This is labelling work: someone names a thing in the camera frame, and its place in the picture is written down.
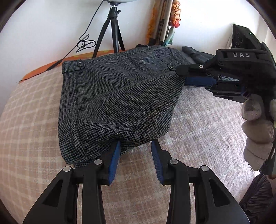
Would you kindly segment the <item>right hand grey glove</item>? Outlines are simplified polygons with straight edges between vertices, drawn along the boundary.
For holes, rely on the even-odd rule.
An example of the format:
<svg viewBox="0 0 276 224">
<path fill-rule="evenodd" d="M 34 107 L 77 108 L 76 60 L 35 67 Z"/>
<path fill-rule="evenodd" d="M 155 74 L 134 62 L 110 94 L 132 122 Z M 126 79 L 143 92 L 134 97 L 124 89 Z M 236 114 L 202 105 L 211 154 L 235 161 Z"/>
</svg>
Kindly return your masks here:
<svg viewBox="0 0 276 224">
<path fill-rule="evenodd" d="M 265 118 L 262 97 L 256 94 L 252 94 L 243 103 L 241 115 L 245 120 L 241 128 L 247 136 L 244 159 L 253 171 L 258 171 L 271 153 L 275 126 Z"/>
</svg>

